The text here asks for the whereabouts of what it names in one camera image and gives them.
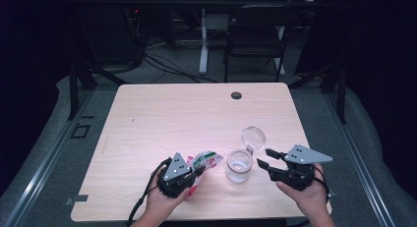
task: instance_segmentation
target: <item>wooden table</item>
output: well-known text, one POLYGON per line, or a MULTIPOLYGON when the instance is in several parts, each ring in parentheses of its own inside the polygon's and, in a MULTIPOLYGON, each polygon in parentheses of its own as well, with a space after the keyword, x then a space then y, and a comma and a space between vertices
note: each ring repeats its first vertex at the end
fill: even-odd
MULTIPOLYGON (((88 200, 75 203, 72 219, 127 220, 150 173, 162 160, 177 151, 186 158, 205 150, 221 154, 224 160, 204 174, 197 190, 169 220, 302 216, 294 201, 256 163, 246 183, 227 179, 227 154, 244 148, 241 132, 250 126, 265 133, 267 147, 272 149, 286 152, 295 143, 308 146, 285 84, 120 86, 80 190, 88 200), (241 99, 231 97, 235 91, 242 94, 241 99)), ((264 150, 254 156, 286 167, 264 150)), ((145 207, 146 202, 135 219, 145 207)))

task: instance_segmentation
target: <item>human hand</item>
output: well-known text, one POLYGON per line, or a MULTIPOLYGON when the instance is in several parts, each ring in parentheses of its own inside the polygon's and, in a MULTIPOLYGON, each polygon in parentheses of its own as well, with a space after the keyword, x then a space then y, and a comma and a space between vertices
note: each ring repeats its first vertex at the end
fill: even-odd
MULTIPOLYGON (((162 171, 160 168, 155 177, 153 178, 150 189, 157 186, 157 177, 162 171)), ((165 196, 159 188, 151 190, 147 198, 147 207, 144 214, 132 225, 135 227, 140 226, 159 226, 166 218, 172 213, 172 211, 180 203, 182 203, 188 196, 190 189, 185 189, 177 199, 172 199, 165 196)))
MULTIPOLYGON (((323 173, 323 166, 315 164, 323 173)), ((315 177, 323 180, 322 174, 316 169, 315 177)), ((313 226, 334 226, 327 209, 327 194, 325 187, 317 181, 303 191, 297 191, 282 182, 276 182, 276 186, 296 203, 301 212, 306 215, 313 226)))

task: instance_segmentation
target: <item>black backdrop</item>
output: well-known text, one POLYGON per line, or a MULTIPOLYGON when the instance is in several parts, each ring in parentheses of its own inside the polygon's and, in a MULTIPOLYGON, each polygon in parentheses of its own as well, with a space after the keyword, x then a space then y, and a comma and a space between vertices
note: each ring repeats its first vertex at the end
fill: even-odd
POLYGON ((376 126, 384 162, 417 199, 417 5, 415 0, 346 1, 364 8, 358 14, 319 12, 296 73, 315 72, 345 57, 347 85, 376 126))

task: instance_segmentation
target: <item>metal rail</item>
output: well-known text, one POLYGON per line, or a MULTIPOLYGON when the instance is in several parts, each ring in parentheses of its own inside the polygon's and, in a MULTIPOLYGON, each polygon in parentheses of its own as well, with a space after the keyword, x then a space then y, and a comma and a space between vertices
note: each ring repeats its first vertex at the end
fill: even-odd
POLYGON ((353 167, 355 168, 356 173, 358 174, 358 178, 362 183, 365 193, 369 199, 372 208, 375 211, 378 220, 380 221, 381 226, 394 227, 394 221, 387 210, 383 197, 380 194, 380 191, 377 185, 375 184, 374 180, 372 179, 372 176, 368 171, 367 165, 362 159, 362 155, 359 152, 359 149, 356 146, 356 143, 350 134, 348 123, 343 124, 340 122, 339 117, 337 116, 337 112, 334 109, 336 102, 332 95, 330 93, 325 93, 324 97, 328 107, 330 108, 330 112, 332 117, 334 118, 334 121, 337 122, 339 129, 343 133, 343 136, 348 146, 348 154, 353 163, 353 167))

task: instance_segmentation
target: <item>chair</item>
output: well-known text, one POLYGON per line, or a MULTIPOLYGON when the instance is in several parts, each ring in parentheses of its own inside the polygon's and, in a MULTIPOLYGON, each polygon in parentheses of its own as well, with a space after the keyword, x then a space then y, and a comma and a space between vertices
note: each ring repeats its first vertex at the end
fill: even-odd
POLYGON ((276 71, 282 67, 289 30, 297 22, 297 14, 289 7, 273 5, 247 5, 235 9, 227 23, 227 39, 223 63, 224 81, 227 83, 229 56, 280 58, 276 71), (278 27, 284 27, 279 37, 278 27))

